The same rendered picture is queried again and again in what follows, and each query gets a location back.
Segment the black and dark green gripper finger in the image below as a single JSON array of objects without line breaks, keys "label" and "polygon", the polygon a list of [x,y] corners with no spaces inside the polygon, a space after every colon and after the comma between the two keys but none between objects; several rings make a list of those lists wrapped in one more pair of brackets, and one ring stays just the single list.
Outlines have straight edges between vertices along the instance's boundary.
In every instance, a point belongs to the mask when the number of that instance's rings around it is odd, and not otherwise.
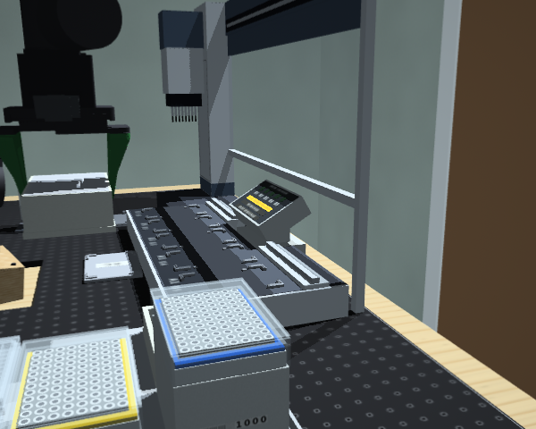
[{"label": "black and dark green gripper finger", "polygon": [[117,173],[129,141],[130,133],[107,133],[108,180],[112,189],[113,198]]},{"label": "black and dark green gripper finger", "polygon": [[28,183],[20,131],[15,135],[0,135],[0,157],[14,178],[21,195]]}]

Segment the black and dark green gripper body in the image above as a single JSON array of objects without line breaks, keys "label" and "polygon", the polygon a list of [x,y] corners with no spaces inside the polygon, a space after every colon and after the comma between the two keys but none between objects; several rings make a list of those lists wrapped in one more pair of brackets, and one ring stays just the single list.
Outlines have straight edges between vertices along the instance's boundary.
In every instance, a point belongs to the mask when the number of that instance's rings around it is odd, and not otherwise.
[{"label": "black and dark green gripper body", "polygon": [[35,108],[23,109],[22,106],[9,106],[3,109],[4,122],[19,122],[20,126],[0,126],[0,135],[15,135],[19,131],[49,130],[55,130],[55,134],[130,133],[130,127],[127,124],[107,127],[107,120],[115,121],[112,105],[80,108],[80,118],[72,118],[72,122],[45,122],[45,119],[36,119]]}]

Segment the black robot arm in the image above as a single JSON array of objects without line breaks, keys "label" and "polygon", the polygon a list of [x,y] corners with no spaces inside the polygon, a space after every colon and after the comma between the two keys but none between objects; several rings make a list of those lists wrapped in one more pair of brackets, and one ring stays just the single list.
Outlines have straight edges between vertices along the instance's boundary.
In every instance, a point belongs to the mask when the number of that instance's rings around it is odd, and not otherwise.
[{"label": "black robot arm", "polygon": [[46,48],[17,54],[22,107],[35,106],[37,119],[45,122],[72,122],[80,108],[96,108],[92,55],[79,50],[114,42],[121,7],[117,0],[20,0],[20,5],[25,48]]}]

